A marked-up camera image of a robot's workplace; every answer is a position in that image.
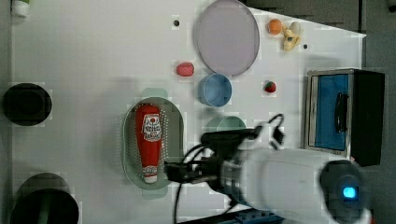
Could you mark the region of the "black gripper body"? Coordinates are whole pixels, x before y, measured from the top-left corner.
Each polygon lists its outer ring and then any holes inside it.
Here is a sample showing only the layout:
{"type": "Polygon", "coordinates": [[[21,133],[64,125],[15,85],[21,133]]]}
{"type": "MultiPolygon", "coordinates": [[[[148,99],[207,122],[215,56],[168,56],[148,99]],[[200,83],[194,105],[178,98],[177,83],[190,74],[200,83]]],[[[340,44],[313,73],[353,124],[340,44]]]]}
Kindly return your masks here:
{"type": "Polygon", "coordinates": [[[198,184],[206,182],[216,184],[222,159],[217,157],[203,157],[198,161],[164,163],[164,172],[169,181],[182,184],[198,184]]]}

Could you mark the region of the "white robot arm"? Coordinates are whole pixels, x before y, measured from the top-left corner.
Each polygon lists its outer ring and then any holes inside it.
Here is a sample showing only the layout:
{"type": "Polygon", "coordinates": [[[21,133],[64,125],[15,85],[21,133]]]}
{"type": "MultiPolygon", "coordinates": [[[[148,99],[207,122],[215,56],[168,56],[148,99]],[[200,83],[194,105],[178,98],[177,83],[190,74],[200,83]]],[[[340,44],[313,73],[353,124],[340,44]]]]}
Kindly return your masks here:
{"type": "Polygon", "coordinates": [[[215,150],[198,161],[170,162],[172,182],[206,182],[232,201],[269,210],[293,224],[370,224],[370,190],[359,165],[306,150],[215,150]]]}

